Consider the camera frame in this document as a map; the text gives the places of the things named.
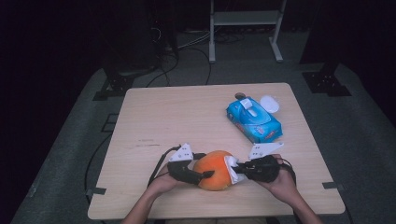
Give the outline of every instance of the wooden table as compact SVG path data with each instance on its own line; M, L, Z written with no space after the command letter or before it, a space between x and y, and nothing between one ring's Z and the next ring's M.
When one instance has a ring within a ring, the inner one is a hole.
M226 117L237 92L258 101L270 94L279 101L274 116L282 123L283 136L276 141L285 146L274 153L293 165L298 189L316 213L343 213L337 189L322 186L332 182L332 177L290 86L264 83L128 90L97 182L97 188L106 193L93 195L88 216L124 218L145 190L159 158L171 147L190 143L196 153L223 149L247 161L252 144ZM194 185L173 189L154 203L149 218L291 214L286 204L246 179L223 191Z

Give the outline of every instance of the blue wet wipes package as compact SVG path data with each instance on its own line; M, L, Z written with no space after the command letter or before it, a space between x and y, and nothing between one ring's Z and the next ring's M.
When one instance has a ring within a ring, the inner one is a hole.
M243 97L227 107L228 119L252 142L273 142L282 133L282 127L251 97Z

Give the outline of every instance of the orange ball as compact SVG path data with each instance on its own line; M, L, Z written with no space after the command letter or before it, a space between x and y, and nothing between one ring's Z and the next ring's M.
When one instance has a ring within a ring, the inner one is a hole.
M225 156L232 154L223 150L209 152L194 164L192 170L195 172L215 171L211 177L201 180L198 185L201 189L222 190L231 186L230 174L224 161Z

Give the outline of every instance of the person's left hand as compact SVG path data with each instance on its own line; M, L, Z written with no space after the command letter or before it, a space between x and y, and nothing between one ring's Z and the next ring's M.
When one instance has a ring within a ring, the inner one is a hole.
M155 190L158 194L163 194L170 191L176 186L184 185L186 183L175 180L169 175L168 166L165 166L160 170L151 184L148 186L149 189Z

